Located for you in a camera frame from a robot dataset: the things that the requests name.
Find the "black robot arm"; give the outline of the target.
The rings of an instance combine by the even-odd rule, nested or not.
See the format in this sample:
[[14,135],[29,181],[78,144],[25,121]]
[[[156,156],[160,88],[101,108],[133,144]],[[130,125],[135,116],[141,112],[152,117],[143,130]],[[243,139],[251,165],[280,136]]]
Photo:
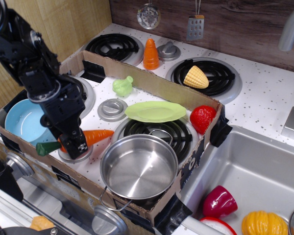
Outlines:
[[83,87],[60,74],[56,54],[16,11],[0,0],[0,63],[27,91],[28,99],[41,106],[43,125],[76,159],[88,150],[80,128],[85,110]]

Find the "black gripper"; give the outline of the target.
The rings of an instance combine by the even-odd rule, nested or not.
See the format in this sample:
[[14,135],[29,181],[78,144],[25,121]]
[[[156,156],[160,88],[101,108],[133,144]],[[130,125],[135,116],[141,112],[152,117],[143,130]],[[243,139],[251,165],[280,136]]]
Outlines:
[[80,115],[85,110],[83,86],[73,83],[61,88],[55,98],[42,103],[45,117],[41,123],[60,142],[73,160],[88,151],[85,135],[80,129]]

